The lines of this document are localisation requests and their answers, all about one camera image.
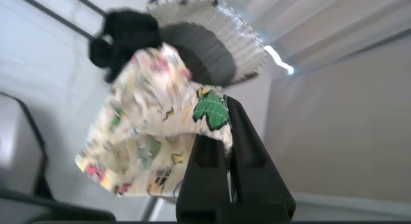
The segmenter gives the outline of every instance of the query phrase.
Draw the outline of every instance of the black cable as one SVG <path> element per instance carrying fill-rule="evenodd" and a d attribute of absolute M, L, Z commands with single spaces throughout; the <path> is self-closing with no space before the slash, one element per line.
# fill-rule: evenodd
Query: black cable
<path fill-rule="evenodd" d="M 93 36 L 90 33 L 87 33 L 83 29 L 79 28 L 78 26 L 74 25 L 73 23 L 69 22 L 67 19 L 59 16 L 49 8 L 46 8 L 45 6 L 41 5 L 38 3 L 36 0 L 24 0 L 30 5 L 34 6 L 35 8 L 39 9 L 40 11 L 50 15 L 52 18 L 56 19 L 58 22 L 61 22 L 62 24 L 66 25 L 67 27 L 71 28 L 73 31 L 83 35 L 87 39 L 92 39 Z"/>
<path fill-rule="evenodd" d="M 99 13 L 101 16 L 104 17 L 106 15 L 104 10 L 102 10 L 101 8 L 93 4 L 92 2 L 88 0 L 79 0 L 79 1 L 82 2 L 84 5 L 88 6 L 89 8 L 91 8 L 92 10 L 94 10 L 95 12 Z"/>

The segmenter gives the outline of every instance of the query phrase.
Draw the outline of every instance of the wire mesh basket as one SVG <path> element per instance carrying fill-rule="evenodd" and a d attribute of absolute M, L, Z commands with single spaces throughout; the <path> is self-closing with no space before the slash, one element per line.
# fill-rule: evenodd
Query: wire mesh basket
<path fill-rule="evenodd" d="M 147 11 L 195 82 L 232 85 L 256 76 L 266 62 L 258 34 L 223 1 L 156 0 Z"/>

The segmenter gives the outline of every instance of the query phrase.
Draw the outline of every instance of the colorful printed fabric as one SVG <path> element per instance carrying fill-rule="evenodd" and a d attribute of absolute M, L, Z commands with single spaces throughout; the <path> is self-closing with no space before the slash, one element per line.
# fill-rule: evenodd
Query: colorful printed fabric
<path fill-rule="evenodd" d="M 168 45 L 135 53 L 89 130 L 77 166 L 118 196 L 178 196 L 196 134 L 232 146 L 225 100 L 189 81 Z"/>

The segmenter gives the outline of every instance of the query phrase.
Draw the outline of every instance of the tile floor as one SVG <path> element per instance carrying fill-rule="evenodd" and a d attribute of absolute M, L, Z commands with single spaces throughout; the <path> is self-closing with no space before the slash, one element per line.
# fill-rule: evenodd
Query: tile floor
<path fill-rule="evenodd" d="M 76 0 L 37 1 L 89 33 L 100 27 L 101 17 Z M 147 2 L 91 1 L 104 10 L 144 10 Z M 104 72 L 87 58 L 86 39 L 22 0 L 0 0 L 0 23 L 0 91 L 29 106 L 47 144 L 46 176 L 55 198 L 111 211 L 119 220 L 140 220 L 148 196 L 116 198 L 84 176 L 73 161 L 109 90 Z M 270 82 L 271 77 L 263 75 L 227 89 L 243 103 L 261 136 Z"/>

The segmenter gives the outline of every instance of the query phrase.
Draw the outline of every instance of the bright light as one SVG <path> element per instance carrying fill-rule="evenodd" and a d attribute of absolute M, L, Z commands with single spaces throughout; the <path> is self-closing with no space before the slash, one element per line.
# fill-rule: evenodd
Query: bright light
<path fill-rule="evenodd" d="M 268 54 L 271 55 L 271 57 L 274 59 L 274 62 L 280 66 L 280 67 L 284 67 L 285 69 L 287 69 L 288 74 L 293 74 L 294 73 L 294 68 L 291 67 L 290 65 L 284 63 L 280 56 L 278 55 L 277 51 L 275 51 L 272 46 L 265 46 L 264 47 L 265 51 L 268 52 Z"/>

